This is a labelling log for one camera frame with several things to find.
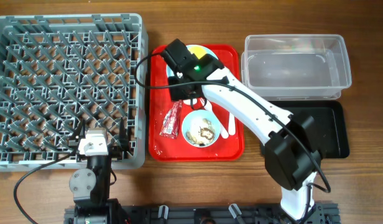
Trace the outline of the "red plastic tray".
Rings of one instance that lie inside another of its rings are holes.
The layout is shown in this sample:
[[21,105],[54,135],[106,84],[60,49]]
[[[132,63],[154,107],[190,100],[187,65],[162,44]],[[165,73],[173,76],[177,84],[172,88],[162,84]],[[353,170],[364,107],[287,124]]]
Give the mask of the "red plastic tray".
[[[214,53],[233,75],[240,80],[239,57],[236,50],[230,45],[203,45],[206,53]],[[150,85],[168,85],[167,64],[161,57],[155,56],[150,63]],[[233,161],[244,152],[244,125],[235,119],[236,133],[223,139],[220,135],[212,146],[195,147],[187,143],[182,136],[181,129],[176,139],[160,135],[162,123],[167,112],[172,108],[168,89],[150,91],[149,108],[149,152],[158,160],[165,162],[208,162],[208,161]],[[222,107],[212,103],[213,112],[218,115],[219,121],[226,130],[229,124],[229,113]]]

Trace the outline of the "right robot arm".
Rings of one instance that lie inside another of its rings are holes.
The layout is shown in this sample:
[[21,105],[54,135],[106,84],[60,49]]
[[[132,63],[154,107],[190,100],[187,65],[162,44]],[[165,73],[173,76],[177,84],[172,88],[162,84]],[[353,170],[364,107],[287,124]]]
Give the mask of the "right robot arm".
[[281,209],[292,220],[307,220],[315,204],[315,177],[323,180],[322,191],[331,191],[320,167],[325,153],[314,118],[266,101],[244,86],[219,59],[210,54],[197,57],[181,40],[168,44],[160,56],[174,73],[167,86],[171,99],[205,98],[247,126],[264,145],[266,171],[282,188]]

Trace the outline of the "light blue small bowl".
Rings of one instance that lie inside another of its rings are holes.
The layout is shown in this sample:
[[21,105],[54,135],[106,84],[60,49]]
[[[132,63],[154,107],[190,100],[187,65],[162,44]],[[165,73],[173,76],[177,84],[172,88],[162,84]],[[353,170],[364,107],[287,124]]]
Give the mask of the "light blue small bowl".
[[182,135],[183,135],[184,139],[190,145],[192,145],[192,144],[186,138],[186,131],[190,127],[191,121],[195,118],[206,118],[206,119],[211,121],[213,128],[215,129],[215,134],[216,134],[215,140],[211,144],[208,145],[208,146],[211,146],[220,137],[221,126],[220,126],[220,122],[219,122],[218,118],[214,115],[213,112],[210,112],[207,110],[195,110],[195,111],[192,111],[189,114],[187,114],[185,116],[185,118],[183,119],[181,128],[182,128]]

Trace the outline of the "food scraps and rice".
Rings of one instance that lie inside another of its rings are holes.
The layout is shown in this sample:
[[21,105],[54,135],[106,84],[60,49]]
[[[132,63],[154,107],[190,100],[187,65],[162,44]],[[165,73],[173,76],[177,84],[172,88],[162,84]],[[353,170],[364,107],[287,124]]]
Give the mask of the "food scraps and rice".
[[210,120],[195,118],[186,131],[187,140],[194,146],[206,147],[215,140],[215,129]]

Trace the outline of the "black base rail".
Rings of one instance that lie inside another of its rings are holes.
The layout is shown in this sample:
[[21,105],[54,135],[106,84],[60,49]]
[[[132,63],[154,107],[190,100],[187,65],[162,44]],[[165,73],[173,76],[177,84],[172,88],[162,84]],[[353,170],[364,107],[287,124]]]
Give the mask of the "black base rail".
[[[149,207],[124,207],[131,218],[131,223],[159,223],[159,209]],[[195,223],[196,208],[173,207],[169,210],[167,217],[168,224],[187,224]],[[238,221],[231,215],[229,209],[225,207],[208,207],[207,211],[216,223],[237,223]],[[255,207],[241,207],[241,217],[245,223],[265,224],[265,223],[292,223],[291,219],[278,204],[258,205]],[[309,224],[340,224],[338,204],[317,202],[310,216],[304,221]]]

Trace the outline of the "yellow plastic cup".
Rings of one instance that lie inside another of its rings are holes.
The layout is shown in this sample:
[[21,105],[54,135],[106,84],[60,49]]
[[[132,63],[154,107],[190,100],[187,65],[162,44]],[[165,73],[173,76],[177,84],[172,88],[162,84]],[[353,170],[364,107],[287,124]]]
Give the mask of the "yellow plastic cup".
[[205,54],[207,54],[207,51],[204,48],[204,46],[200,46],[200,45],[188,45],[187,48],[198,59],[202,58]]

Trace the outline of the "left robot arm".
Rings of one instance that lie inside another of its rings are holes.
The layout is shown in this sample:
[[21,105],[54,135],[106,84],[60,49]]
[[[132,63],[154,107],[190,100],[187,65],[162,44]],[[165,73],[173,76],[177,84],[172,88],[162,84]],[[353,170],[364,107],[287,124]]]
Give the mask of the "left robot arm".
[[66,209],[64,223],[130,223],[131,218],[118,199],[109,197],[110,181],[115,177],[112,159],[122,158],[130,150],[130,142],[124,127],[119,123],[119,144],[108,145],[104,128],[86,129],[82,120],[68,140],[74,153],[86,159],[86,167],[75,171],[69,180],[73,193],[74,209]]

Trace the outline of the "clear plastic bin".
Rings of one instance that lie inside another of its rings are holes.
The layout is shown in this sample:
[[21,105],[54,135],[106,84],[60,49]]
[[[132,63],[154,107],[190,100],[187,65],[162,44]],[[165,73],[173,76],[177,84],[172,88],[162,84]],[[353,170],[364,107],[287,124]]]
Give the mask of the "clear plastic bin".
[[249,35],[241,56],[242,82],[268,101],[336,100],[352,85],[338,34]]

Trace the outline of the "red sauce packet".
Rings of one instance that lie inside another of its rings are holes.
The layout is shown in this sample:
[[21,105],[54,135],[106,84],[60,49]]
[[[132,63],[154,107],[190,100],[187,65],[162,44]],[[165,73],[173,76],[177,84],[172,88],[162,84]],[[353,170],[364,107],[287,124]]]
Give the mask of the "red sauce packet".
[[183,101],[176,101],[164,117],[160,135],[170,139],[176,139],[180,128],[180,113]]

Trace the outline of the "black waste tray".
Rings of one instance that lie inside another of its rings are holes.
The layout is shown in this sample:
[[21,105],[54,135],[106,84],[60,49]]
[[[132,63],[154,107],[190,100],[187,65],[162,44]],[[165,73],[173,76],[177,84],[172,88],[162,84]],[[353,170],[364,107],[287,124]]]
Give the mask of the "black waste tray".
[[272,101],[275,106],[297,114],[311,115],[318,126],[319,144],[327,159],[344,159],[350,148],[343,107],[337,101]]

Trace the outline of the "white plastic spoon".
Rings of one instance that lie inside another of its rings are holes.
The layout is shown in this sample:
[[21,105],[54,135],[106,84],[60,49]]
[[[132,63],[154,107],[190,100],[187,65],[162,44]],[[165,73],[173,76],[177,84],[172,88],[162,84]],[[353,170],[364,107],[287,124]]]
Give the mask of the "white plastic spoon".
[[233,136],[236,134],[236,121],[232,113],[229,114],[229,119],[228,119],[228,134],[230,136]]

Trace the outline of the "white napkin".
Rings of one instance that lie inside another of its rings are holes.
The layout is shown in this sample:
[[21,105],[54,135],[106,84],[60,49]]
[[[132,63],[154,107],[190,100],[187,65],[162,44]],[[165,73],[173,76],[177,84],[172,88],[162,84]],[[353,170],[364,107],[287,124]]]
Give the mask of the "white napkin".
[[194,99],[190,99],[190,100],[183,100],[183,103],[185,105],[188,105],[188,106],[195,105],[195,104],[197,104],[197,99],[194,98]]

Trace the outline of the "light blue plate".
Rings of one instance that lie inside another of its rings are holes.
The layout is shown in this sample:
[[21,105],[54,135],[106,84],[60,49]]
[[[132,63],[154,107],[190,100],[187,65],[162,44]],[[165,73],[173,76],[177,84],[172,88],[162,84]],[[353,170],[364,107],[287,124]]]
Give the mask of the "light blue plate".
[[[211,49],[209,49],[209,48],[207,48],[205,46],[204,46],[204,48],[206,49],[207,54],[212,55],[214,58],[218,59],[217,55]],[[170,67],[168,65],[166,66],[166,74],[167,74],[168,77],[173,77],[174,76],[173,71],[170,69]]]

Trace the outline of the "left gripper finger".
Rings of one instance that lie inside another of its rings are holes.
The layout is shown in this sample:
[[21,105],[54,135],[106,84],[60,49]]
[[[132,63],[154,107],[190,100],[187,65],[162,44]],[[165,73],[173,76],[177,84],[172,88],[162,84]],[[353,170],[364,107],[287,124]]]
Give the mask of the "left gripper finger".
[[82,119],[76,129],[72,134],[72,139],[75,141],[79,141],[80,139],[85,138],[85,120]]
[[119,123],[119,145],[122,150],[129,150],[129,140],[123,119],[121,119]]

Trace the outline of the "grey dishwasher rack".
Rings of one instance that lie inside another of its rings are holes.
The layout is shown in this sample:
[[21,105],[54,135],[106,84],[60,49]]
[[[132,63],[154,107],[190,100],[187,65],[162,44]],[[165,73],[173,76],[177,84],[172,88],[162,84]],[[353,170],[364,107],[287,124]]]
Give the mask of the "grey dishwasher rack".
[[113,168],[140,168],[148,44],[136,13],[0,16],[0,172],[83,168],[68,146],[81,121],[110,146],[125,131]]

